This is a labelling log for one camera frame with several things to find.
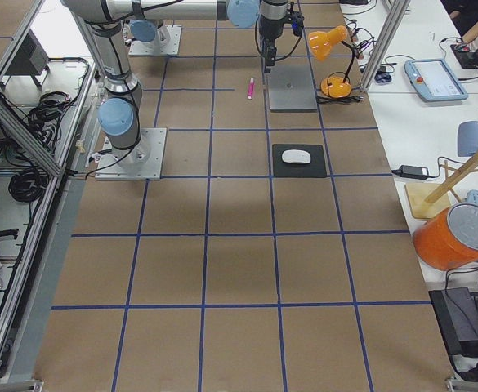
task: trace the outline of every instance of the pink marker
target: pink marker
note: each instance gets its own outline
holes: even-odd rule
[[[255,79],[249,79],[249,86],[248,86],[248,99],[253,99],[253,90],[255,89]]]

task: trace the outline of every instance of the lamp arm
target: lamp arm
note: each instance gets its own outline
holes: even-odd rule
[[[351,68],[353,67],[353,63],[355,62],[355,48],[352,45],[350,45],[349,43],[344,42],[344,41],[341,41],[341,44],[344,45],[345,47],[349,47],[350,50],[351,50],[351,61],[350,61],[350,64],[347,66],[346,74],[344,75],[344,80],[342,80],[343,82],[346,82],[346,80],[349,78],[348,75],[351,72]]]

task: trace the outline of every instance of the blue circular cap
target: blue circular cap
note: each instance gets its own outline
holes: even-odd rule
[[[241,29],[252,27],[260,15],[259,8],[258,0],[230,0],[228,19]]]
[[[133,124],[133,109],[125,100],[112,98],[100,106],[97,118],[108,135],[121,136]]]
[[[130,21],[133,37],[141,42],[152,42],[157,35],[157,27],[148,20]]]

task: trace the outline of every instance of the white mouse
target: white mouse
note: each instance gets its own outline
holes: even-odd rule
[[[311,162],[311,155],[301,149],[287,149],[282,153],[282,162],[306,165]]]

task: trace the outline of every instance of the black mouse pad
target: black mouse pad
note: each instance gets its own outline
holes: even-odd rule
[[[282,153],[287,149],[301,149],[311,155],[311,162],[305,165],[282,162]],[[273,145],[273,176],[295,178],[325,178],[326,161],[322,145]]]

